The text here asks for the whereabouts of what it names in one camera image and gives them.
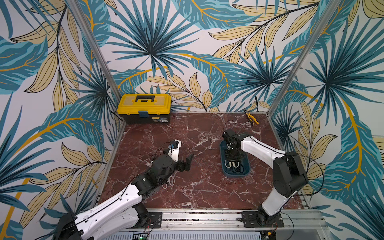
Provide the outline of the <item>cream handled kitchen scissors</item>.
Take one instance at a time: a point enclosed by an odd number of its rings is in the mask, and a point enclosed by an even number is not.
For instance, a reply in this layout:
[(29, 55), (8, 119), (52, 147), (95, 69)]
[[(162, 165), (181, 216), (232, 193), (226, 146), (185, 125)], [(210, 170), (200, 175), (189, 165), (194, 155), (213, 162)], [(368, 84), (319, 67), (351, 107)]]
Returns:
[(225, 161), (225, 167), (231, 171), (239, 171), (240, 162), (239, 161)]

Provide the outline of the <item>teal plastic storage box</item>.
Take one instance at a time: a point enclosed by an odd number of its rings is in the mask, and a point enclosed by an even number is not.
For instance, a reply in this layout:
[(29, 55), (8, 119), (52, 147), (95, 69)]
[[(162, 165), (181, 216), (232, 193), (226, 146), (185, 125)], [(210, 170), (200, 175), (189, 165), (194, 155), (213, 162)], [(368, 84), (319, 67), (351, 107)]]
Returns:
[(222, 170), (225, 176), (229, 178), (243, 178), (250, 173), (251, 168), (248, 156), (243, 154), (242, 159), (232, 159), (225, 141), (220, 143), (220, 154)]

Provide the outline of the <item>black handled scissors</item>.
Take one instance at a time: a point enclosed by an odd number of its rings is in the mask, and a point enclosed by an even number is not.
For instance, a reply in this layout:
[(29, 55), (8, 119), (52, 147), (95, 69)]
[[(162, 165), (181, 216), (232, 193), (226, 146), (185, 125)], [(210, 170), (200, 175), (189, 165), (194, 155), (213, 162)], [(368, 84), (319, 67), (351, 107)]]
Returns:
[(234, 167), (231, 167), (231, 168), (225, 167), (224, 171), (225, 171), (226, 174), (229, 174), (229, 175), (244, 175), (244, 173), (245, 173), (245, 169), (242, 166), (236, 167), (236, 168), (234, 168)]

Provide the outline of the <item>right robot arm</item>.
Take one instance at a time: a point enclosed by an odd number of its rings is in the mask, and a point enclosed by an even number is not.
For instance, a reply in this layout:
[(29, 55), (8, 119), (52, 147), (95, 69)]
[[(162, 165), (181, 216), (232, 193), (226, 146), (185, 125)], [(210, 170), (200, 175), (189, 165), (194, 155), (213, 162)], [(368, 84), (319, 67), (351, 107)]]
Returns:
[(246, 133), (237, 134), (228, 129), (222, 136), (230, 157), (238, 160), (245, 154), (251, 154), (273, 170), (273, 189), (259, 206), (257, 216), (252, 218), (265, 226), (267, 222), (279, 216), (289, 198), (308, 184), (305, 165), (296, 152), (283, 152)]

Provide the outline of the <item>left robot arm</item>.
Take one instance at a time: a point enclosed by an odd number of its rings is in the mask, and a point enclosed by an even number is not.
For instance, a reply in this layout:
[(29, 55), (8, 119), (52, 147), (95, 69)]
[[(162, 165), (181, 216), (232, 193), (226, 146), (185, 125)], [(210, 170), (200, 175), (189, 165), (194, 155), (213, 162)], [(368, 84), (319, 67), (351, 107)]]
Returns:
[(123, 229), (145, 227), (149, 212), (142, 201), (157, 193), (174, 172), (191, 169), (194, 155), (174, 161), (169, 155), (157, 157), (119, 193), (79, 214), (65, 214), (53, 233), (54, 240), (102, 240)]

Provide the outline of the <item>yellow black toolbox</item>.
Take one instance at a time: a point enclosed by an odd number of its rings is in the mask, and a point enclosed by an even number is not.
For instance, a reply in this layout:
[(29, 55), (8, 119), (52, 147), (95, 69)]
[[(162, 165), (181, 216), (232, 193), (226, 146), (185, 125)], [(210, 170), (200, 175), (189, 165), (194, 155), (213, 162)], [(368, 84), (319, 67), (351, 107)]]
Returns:
[(168, 94), (125, 94), (117, 113), (127, 124), (168, 124), (172, 98)]

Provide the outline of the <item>yellow handled pliers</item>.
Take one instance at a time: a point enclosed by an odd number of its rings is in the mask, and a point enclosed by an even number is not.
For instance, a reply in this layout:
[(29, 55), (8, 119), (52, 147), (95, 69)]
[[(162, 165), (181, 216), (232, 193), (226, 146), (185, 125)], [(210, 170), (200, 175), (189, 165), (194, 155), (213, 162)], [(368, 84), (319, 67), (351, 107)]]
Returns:
[(249, 111), (247, 111), (246, 109), (244, 109), (244, 113), (245, 113), (245, 116), (247, 118), (247, 120), (251, 123), (252, 126), (254, 125), (259, 125), (259, 122), (257, 121), (257, 119), (252, 116)]

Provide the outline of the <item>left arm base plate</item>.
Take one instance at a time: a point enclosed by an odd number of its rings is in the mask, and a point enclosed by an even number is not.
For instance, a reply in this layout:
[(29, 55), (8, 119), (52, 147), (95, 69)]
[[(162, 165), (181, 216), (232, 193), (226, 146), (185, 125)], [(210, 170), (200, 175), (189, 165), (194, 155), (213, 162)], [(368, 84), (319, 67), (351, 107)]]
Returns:
[(162, 226), (163, 213), (162, 212), (149, 212), (147, 216), (128, 229), (160, 229)]

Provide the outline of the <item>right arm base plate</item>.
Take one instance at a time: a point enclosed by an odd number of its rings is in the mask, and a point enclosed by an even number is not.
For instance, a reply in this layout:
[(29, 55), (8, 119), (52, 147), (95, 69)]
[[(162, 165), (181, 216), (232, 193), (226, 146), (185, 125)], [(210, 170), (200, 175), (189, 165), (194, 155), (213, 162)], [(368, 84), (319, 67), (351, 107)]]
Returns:
[(284, 222), (281, 213), (269, 216), (263, 211), (241, 212), (241, 217), (238, 221), (243, 222), (245, 228), (282, 228)]

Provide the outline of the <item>aluminium front rail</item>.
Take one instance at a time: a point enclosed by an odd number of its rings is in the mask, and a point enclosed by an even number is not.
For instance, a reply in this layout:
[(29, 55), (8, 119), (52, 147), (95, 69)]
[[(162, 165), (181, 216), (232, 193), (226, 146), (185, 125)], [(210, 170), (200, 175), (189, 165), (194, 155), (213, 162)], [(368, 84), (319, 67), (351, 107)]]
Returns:
[[(160, 229), (151, 229), (151, 236), (155, 231), (161, 233), (182, 233), (191, 231), (217, 232), (230, 234), (236, 232), (259, 232), (265, 235), (274, 232), (278, 240), (330, 240), (330, 230), (319, 211), (315, 210), (283, 210), (281, 216), (284, 222), (282, 228), (245, 228), (243, 222), (237, 220), (241, 212), (252, 210), (173, 210), (151, 209), (149, 212), (162, 212), (162, 226)], [(123, 229), (134, 231), (143, 229)]]

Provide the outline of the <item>left metal frame post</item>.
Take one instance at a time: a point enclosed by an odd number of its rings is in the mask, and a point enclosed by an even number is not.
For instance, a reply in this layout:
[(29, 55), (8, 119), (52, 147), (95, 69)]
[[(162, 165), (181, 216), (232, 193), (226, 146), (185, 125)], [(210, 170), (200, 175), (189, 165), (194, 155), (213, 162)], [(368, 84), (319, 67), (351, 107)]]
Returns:
[(91, 26), (89, 26), (86, 16), (84, 15), (81, 6), (78, 1), (75, 0), (68, 0), (67, 3), (69, 4), (69, 7), (71, 8), (73, 15), (75, 19), (77, 20), (81, 30), (83, 31), (83, 34), (85, 35), (85, 38), (87, 39), (90, 49), (93, 51), (95, 55), (95, 59), (99, 64), (99, 67), (102, 69), (103, 74), (106, 77), (106, 80), (112, 90), (112, 92), (115, 94), (118, 100), (121, 99), (122, 95), (118, 89), (118, 86), (114, 80), (114, 77), (103, 57), (103, 54), (99, 48), (99, 45), (97, 43), (97, 40), (95, 38), (94, 33), (92, 32)]

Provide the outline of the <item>metal frame post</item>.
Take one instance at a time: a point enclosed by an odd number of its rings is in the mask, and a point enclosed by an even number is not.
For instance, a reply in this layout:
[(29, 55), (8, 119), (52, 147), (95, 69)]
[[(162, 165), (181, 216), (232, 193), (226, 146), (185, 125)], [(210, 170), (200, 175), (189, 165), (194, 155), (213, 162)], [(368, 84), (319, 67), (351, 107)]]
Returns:
[(90, 49), (93, 51), (95, 55), (95, 59), (99, 64), (99, 67), (102, 69), (103, 74), (106, 77), (106, 80), (112, 90), (112, 92), (115, 94), (118, 100), (121, 99), (122, 95), (118, 89), (118, 86), (114, 80), (114, 77), (103, 57), (103, 54), (99, 48), (99, 45), (97, 43), (97, 40), (95, 38), (94, 33), (92, 32), (91, 26), (89, 26), (86, 16), (84, 15), (81, 6), (78, 1), (75, 0), (68, 0), (67, 3), (69, 4), (69, 7), (71, 8), (73, 15), (75, 19), (77, 20), (81, 30), (83, 31), (83, 34), (85, 35), (85, 38), (87, 39)]
[(271, 118), (273, 114), (276, 112), (279, 102), (284, 97), (285, 92), (291, 85), (294, 77), (296, 76), (298, 70), (300, 69), (303, 61), (306, 59), (307, 55), (310, 53), (315, 43), (322, 35), (323, 30), (326, 28), (327, 23), (333, 16), (333, 13), (336, 11), (338, 5), (341, 3), (341, 0), (338, 1), (330, 1), (324, 11), (324, 14), (319, 18), (319, 23), (315, 25), (313, 33), (309, 36), (306, 44), (303, 47), (303, 50), (300, 52), (297, 60), (295, 61), (292, 69), (290, 70), (286, 80), (281, 85), (279, 92), (277, 93), (274, 102), (272, 103), (270, 109), (267, 112), (267, 116)]

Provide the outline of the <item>right metal frame post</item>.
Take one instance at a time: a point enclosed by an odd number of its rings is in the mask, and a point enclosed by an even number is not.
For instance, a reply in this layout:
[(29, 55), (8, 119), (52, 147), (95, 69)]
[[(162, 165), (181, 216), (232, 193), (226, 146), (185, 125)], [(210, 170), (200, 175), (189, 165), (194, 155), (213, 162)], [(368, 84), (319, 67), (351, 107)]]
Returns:
[(323, 30), (326, 28), (327, 23), (333, 16), (333, 13), (336, 11), (338, 5), (341, 3), (341, 0), (338, 1), (330, 1), (324, 11), (324, 14), (319, 18), (319, 23), (315, 25), (313, 33), (309, 36), (306, 44), (303, 47), (303, 50), (300, 52), (297, 60), (295, 61), (292, 69), (290, 70), (286, 80), (281, 85), (279, 92), (277, 93), (274, 102), (272, 103), (270, 109), (267, 112), (267, 116), (271, 118), (273, 114), (276, 112), (279, 102), (284, 97), (285, 92), (291, 85), (294, 77), (296, 76), (298, 70), (300, 69), (303, 61), (306, 59), (307, 55), (310, 53), (315, 43), (322, 35)]

